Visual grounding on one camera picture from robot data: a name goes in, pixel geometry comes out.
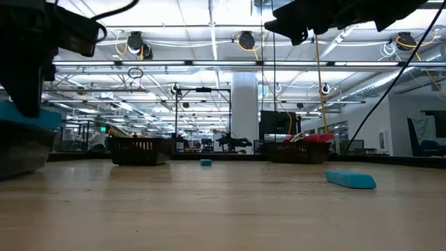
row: yellow cable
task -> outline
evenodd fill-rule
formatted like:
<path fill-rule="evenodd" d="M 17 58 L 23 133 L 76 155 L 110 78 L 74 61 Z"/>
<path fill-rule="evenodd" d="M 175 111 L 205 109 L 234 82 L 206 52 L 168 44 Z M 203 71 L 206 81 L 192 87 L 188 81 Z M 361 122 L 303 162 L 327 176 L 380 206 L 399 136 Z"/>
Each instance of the yellow cable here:
<path fill-rule="evenodd" d="M 254 50 L 254 55 L 256 55 L 256 60 L 259 60 L 259 56 L 257 56 L 257 51 Z"/>
<path fill-rule="evenodd" d="M 430 41 L 430 42 L 427 42 L 427 43 L 424 43 L 424 44 L 422 44 L 422 45 L 420 45 L 420 47 L 424 47 L 424 46 L 426 46 L 426 45 L 430 45 L 436 38 L 435 38 L 435 35 L 433 36 L 433 38 L 432 38 L 432 40 Z M 399 37 L 397 37 L 397 39 L 395 40 L 399 45 L 403 45 L 404 47 L 407 47 L 407 48 L 415 48 L 415 47 L 417 47 L 416 45 L 407 45 L 407 44 L 404 44 L 404 43 L 401 43 L 401 42 L 399 42 L 399 39 L 400 39 L 401 37 L 399 36 Z"/>
<path fill-rule="evenodd" d="M 128 36 L 127 36 L 127 38 L 125 39 L 125 49 L 124 49 L 124 52 L 121 52 L 119 49 L 118 49 L 118 44 L 115 44 L 114 45 L 114 47 L 115 47 L 115 49 L 116 49 L 116 52 L 118 52 L 119 54 L 121 54 L 121 55 L 124 55 L 126 52 L 127 52 L 127 44 L 128 43 Z"/>
<path fill-rule="evenodd" d="M 321 109 L 322 109 L 322 117 L 323 117 L 323 128 L 325 133 L 328 133 L 327 127 L 327 117 L 325 115 L 325 105 L 323 104 L 323 96 L 322 96 L 322 77 L 321 77 L 321 59 L 319 58 L 319 42 L 318 36 L 316 38 L 316 59 L 318 62 L 318 76 L 319 76 L 319 98 L 321 99 Z"/>
<path fill-rule="evenodd" d="M 270 89 L 271 92 L 274 92 L 271 88 L 270 82 L 267 81 L 265 74 L 263 74 L 263 78 L 265 79 L 266 84 L 268 84 L 268 88 Z M 280 107 L 288 114 L 288 116 L 290 117 L 290 126 L 288 128 L 288 135 L 291 135 L 291 127 L 293 126 L 293 118 L 291 117 L 290 113 L 288 111 L 286 111 L 286 109 L 282 106 L 281 103 L 279 103 Z"/>
<path fill-rule="evenodd" d="M 420 57 L 420 55 L 418 54 L 418 52 L 417 52 L 415 55 L 417 56 L 418 60 L 421 61 L 421 57 Z M 426 70 L 426 73 L 427 73 L 427 75 L 429 76 L 429 79 L 431 79 L 431 81 L 433 82 L 433 84 L 435 84 L 435 86 L 437 86 L 437 89 L 438 89 L 438 90 L 441 90 L 440 86 L 437 84 L 437 82 L 435 81 L 435 79 L 432 77 L 431 73 L 429 73 L 428 70 Z"/>

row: desk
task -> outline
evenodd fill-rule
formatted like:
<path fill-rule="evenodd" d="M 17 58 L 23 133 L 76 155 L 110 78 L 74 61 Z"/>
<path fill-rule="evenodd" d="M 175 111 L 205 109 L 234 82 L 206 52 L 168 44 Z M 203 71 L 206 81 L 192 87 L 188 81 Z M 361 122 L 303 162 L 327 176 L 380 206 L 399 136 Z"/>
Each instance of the desk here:
<path fill-rule="evenodd" d="M 201 148 L 196 148 L 196 147 L 186 148 L 186 149 L 184 149 L 184 152 L 185 153 L 200 153 Z"/>

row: monitor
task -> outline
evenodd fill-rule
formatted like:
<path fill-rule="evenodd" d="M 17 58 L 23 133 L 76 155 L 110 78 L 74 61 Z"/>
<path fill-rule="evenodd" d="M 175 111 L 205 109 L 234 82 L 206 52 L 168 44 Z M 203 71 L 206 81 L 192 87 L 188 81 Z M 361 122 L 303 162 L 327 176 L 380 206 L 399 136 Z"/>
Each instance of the monitor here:
<path fill-rule="evenodd" d="M 295 112 L 260 111 L 261 134 L 295 135 Z"/>

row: black equipment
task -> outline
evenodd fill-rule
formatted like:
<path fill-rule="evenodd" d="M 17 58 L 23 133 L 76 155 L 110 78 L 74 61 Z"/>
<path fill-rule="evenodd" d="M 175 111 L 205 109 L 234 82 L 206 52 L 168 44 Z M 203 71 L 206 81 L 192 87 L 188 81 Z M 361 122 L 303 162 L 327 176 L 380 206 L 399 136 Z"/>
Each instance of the black equipment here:
<path fill-rule="evenodd" d="M 259 132 L 261 138 L 265 134 L 296 134 L 297 121 L 294 112 L 260 111 L 260 120 Z"/>
<path fill-rule="evenodd" d="M 276 20 L 266 22 L 265 29 L 291 39 L 299 45 L 308 39 L 308 30 L 324 34 L 328 29 L 343 29 L 352 24 L 374 21 L 382 31 L 407 17 L 427 0 L 296 0 L 272 12 Z"/>
<path fill-rule="evenodd" d="M 144 43 L 142 37 L 142 32 L 140 31 L 132 31 L 127 40 L 127 46 L 129 52 L 135 54 L 137 56 L 141 56 L 144 60 L 152 60 L 153 59 L 153 51 L 152 48 Z"/>
<path fill-rule="evenodd" d="M 240 38 L 238 39 L 238 44 L 245 50 L 252 50 L 256 44 L 251 31 L 242 31 Z"/>
<path fill-rule="evenodd" d="M 2 0 L 0 3 L 0 83 L 18 110 L 38 117 L 43 81 L 54 81 L 52 64 L 59 47 L 82 56 L 93 56 L 107 30 L 96 20 L 122 13 L 139 1 L 91 19 L 45 0 Z M 98 39 L 99 30 L 104 33 Z"/>
<path fill-rule="evenodd" d="M 398 33 L 397 38 L 397 48 L 401 51 L 409 51 L 412 50 L 416 45 L 417 41 L 410 35 L 410 32 L 400 32 Z"/>
<path fill-rule="evenodd" d="M 227 151 L 233 153 L 236 152 L 236 147 L 252 146 L 251 141 L 249 141 L 247 138 L 242 138 L 242 139 L 232 138 L 230 133 L 223 134 L 220 139 L 217 139 L 217 142 L 222 147 L 223 151 L 225 151 L 224 145 L 227 144 L 228 145 Z"/>

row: white column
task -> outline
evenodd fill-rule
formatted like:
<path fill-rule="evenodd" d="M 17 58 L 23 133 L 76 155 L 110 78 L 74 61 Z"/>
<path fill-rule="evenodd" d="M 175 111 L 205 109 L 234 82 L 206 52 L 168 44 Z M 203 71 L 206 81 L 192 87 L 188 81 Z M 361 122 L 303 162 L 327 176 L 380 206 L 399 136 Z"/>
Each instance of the white column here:
<path fill-rule="evenodd" d="M 259 138 L 259 99 L 256 73 L 232 73 L 232 137 L 248 138 L 254 146 Z M 244 149 L 252 154 L 252 147 Z"/>

